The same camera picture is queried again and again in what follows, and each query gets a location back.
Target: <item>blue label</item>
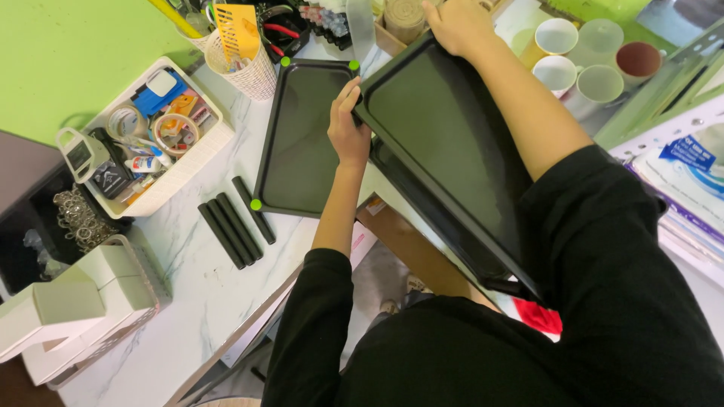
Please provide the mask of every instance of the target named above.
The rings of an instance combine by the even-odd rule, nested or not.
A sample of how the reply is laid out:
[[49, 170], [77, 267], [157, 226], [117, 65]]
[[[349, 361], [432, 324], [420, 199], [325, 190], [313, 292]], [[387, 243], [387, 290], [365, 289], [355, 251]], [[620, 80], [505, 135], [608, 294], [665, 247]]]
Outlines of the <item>blue label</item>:
[[690, 135], [679, 138], [664, 147], [659, 158], [677, 159], [701, 171], [709, 171], [717, 159]]

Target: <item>red cloth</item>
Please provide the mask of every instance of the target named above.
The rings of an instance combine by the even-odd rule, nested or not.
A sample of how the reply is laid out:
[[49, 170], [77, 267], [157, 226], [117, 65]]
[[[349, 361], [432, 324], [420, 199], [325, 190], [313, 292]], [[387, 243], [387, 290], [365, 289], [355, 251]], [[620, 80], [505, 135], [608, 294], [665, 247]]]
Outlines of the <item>red cloth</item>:
[[556, 311], [550, 311], [531, 301], [514, 298], [515, 309], [521, 315], [523, 323], [531, 328], [549, 334], [560, 335], [563, 331], [563, 323]]

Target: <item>black shirt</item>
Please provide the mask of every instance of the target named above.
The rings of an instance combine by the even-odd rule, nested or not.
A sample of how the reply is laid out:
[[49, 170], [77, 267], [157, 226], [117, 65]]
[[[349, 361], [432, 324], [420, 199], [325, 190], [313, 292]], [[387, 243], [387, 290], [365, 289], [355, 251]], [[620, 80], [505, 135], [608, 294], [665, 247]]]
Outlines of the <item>black shirt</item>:
[[550, 251], [560, 342], [465, 298], [436, 297], [362, 337], [343, 374], [351, 266], [310, 251], [282, 316], [273, 406], [724, 406], [724, 361], [657, 244], [657, 202], [597, 146], [521, 205]]

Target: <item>masking tape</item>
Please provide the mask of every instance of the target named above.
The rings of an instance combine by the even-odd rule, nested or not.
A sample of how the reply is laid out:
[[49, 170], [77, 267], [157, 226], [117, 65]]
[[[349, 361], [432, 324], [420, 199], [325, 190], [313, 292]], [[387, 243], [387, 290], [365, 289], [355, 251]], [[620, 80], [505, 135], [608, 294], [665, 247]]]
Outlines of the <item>masking tape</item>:
[[126, 135], [145, 137], [148, 134], [148, 120], [135, 107], [122, 104], [108, 115], [106, 131], [113, 138]]
[[164, 143], [164, 137], [160, 133], [161, 125], [163, 125], [164, 122], [166, 122], [167, 120], [172, 119], [178, 119], [186, 124], [186, 130], [189, 130], [191, 132], [191, 135], [193, 136], [194, 145], [198, 143], [198, 139], [201, 138], [201, 130], [198, 129], [198, 126], [196, 125], [196, 123], [193, 122], [193, 120], [189, 119], [183, 114], [178, 113], [165, 114], [156, 119], [156, 121], [153, 123], [152, 134], [153, 140], [156, 141], [156, 144], [158, 144], [161, 150], [166, 151], [170, 156], [181, 157], [182, 155], [186, 154], [188, 150], [179, 150], [168, 146], [166, 143]]

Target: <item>hand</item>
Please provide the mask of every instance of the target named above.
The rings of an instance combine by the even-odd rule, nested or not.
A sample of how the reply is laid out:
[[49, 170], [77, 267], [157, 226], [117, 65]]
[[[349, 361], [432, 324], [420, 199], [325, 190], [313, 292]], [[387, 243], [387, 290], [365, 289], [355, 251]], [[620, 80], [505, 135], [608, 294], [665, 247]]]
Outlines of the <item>hand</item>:
[[349, 81], [332, 102], [327, 135], [340, 157], [341, 167], [354, 167], [364, 171], [372, 129], [365, 124], [355, 127], [352, 121], [352, 109], [360, 96], [360, 82], [362, 79], [359, 76]]
[[448, 0], [439, 9], [423, 1], [422, 8], [440, 45], [468, 61], [495, 35], [490, 13], [477, 0]]

